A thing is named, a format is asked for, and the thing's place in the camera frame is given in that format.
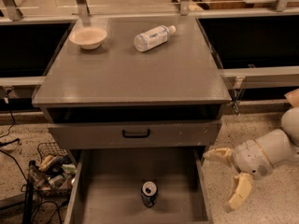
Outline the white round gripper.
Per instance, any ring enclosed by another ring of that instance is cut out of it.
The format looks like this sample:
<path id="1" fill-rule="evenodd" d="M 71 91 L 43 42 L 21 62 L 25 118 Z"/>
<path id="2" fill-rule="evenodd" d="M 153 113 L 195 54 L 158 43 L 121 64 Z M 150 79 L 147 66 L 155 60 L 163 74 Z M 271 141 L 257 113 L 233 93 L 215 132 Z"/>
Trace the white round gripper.
<path id="1" fill-rule="evenodd" d="M 234 148 L 214 148 L 204 153 L 207 161 L 218 161 L 232 166 L 232 154 L 236 169 L 243 172 L 233 177 L 232 193 L 224 205 L 226 212 L 232 212 L 245 202 L 253 187 L 253 178 L 262 179 L 273 173 L 273 165 L 261 146 L 253 140 L 246 141 Z"/>

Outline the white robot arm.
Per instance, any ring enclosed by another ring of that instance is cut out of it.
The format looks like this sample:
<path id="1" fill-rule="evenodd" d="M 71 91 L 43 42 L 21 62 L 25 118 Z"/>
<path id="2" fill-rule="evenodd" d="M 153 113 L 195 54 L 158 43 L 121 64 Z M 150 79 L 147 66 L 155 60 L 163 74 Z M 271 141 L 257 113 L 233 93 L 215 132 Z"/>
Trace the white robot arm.
<path id="1" fill-rule="evenodd" d="M 281 118 L 279 129 L 257 139 L 248 140 L 235 148 L 215 148 L 204 153 L 207 161 L 219 161 L 234 167 L 232 193 L 225 203 L 226 212 L 238 209 L 253 187 L 273 170 L 286 164 L 299 162 L 299 107 L 291 108 Z"/>

